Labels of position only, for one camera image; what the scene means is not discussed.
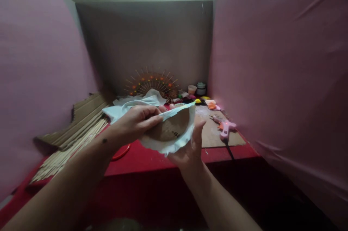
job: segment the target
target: jar lid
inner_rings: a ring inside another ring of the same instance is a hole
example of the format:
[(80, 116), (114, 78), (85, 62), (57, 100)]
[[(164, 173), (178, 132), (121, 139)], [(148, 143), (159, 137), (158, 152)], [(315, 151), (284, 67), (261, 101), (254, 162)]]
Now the jar lid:
[(203, 89), (203, 88), (206, 87), (206, 84), (203, 83), (203, 82), (198, 82), (197, 87), (200, 88), (200, 89)]

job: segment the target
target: forearm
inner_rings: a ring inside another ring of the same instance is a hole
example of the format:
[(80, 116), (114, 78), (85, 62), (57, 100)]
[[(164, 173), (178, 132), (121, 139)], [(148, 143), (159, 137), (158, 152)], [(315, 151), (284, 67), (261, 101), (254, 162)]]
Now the forearm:
[(244, 208), (221, 186), (203, 162), (182, 171), (182, 176), (210, 230), (261, 230)]
[(69, 230), (119, 146), (95, 138), (38, 192), (3, 230)]

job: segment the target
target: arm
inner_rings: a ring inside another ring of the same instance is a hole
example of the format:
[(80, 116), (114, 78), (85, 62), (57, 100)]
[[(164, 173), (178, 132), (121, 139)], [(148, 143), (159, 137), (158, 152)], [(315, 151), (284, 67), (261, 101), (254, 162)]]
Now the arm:
[(2, 229), (69, 230), (112, 156), (163, 120), (155, 106), (135, 106), (69, 161)]
[(169, 160), (179, 167), (210, 230), (261, 230), (202, 162), (204, 124), (205, 122), (200, 122), (195, 125), (191, 141), (176, 153), (169, 154)]

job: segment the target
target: hand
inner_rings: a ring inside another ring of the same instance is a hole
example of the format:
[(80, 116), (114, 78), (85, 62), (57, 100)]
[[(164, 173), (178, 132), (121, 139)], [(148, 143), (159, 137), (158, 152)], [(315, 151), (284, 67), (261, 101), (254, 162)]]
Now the hand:
[(195, 124), (191, 140), (176, 153), (169, 153), (168, 159), (178, 166), (183, 172), (187, 169), (196, 169), (202, 164), (201, 150), (202, 150), (202, 130), (206, 121), (201, 121)]
[(111, 125), (107, 131), (111, 138), (120, 145), (132, 143), (144, 132), (163, 121), (163, 117), (158, 116), (160, 113), (160, 109), (156, 106), (136, 105)]

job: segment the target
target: pink backdrop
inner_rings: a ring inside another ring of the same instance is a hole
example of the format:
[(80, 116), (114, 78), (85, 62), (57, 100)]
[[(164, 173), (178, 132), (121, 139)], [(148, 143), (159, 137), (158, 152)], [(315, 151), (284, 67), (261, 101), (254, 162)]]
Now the pink backdrop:
[(348, 229), (348, 0), (216, 0), (210, 95)]
[(33, 137), (62, 129), (97, 90), (71, 0), (0, 0), (0, 201), (41, 160)]

